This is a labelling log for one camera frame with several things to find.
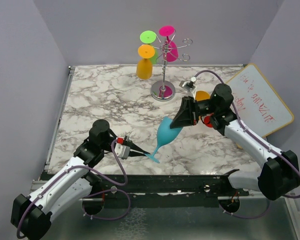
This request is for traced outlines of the red wine glass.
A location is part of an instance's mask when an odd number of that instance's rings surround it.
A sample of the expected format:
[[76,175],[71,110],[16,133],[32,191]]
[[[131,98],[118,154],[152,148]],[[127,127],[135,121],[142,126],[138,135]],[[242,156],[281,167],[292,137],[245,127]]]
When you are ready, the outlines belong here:
[[212,128],[212,127],[213,127],[213,125],[211,124],[211,116],[210,116],[210,115],[207,115],[207,116],[205,116],[205,117],[202,117],[202,118],[201,118],[201,121],[202,121],[202,123],[203,123],[205,126],[207,126],[207,127],[209,127],[209,128]]

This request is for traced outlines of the blue wine glass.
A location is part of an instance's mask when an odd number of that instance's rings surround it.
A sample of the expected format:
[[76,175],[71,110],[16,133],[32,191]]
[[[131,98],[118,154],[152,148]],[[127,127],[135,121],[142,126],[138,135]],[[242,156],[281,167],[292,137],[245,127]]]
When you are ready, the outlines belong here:
[[165,116],[162,119],[156,133],[156,147],[152,154],[150,153],[145,154],[145,156],[147,156],[155,163],[158,164],[160,163],[160,161],[155,158],[155,154],[158,152],[159,148],[171,143],[174,139],[177,138],[177,136],[183,129],[182,127],[170,128],[170,124],[172,123],[172,121],[173,120],[167,116]]

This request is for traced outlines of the yellow wine glass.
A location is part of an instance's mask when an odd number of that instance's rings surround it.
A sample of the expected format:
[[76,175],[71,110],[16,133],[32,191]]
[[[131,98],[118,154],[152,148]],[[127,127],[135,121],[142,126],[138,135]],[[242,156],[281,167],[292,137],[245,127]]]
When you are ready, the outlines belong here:
[[210,99],[210,94],[206,91],[199,90],[195,94],[196,101],[203,101],[203,100],[208,100],[208,99]]

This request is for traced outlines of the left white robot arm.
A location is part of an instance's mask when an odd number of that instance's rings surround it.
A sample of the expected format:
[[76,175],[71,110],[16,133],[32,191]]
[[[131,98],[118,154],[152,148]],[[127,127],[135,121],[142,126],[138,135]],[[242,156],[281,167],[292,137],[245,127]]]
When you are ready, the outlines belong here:
[[[123,181],[112,180],[94,169],[106,152],[113,154]],[[127,185],[128,176],[120,160],[147,154],[127,136],[118,137],[107,120],[96,120],[88,137],[58,173],[29,195],[20,194],[14,199],[10,222],[17,228],[17,239],[40,240],[48,232],[53,220],[75,201],[96,197],[103,180],[115,186]]]

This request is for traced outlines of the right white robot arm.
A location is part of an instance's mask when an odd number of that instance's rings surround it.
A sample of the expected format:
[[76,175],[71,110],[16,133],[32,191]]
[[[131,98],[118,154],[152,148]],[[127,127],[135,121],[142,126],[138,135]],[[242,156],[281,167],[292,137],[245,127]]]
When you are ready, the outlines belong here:
[[298,157],[291,150],[282,151],[271,145],[249,129],[232,111],[233,100],[230,86],[224,83],[218,84],[206,100],[184,96],[170,128],[194,126],[199,118],[209,116],[216,131],[242,147],[258,163],[260,172],[235,170],[221,181],[219,189],[224,195],[247,189],[261,192],[271,201],[287,196],[300,186]]

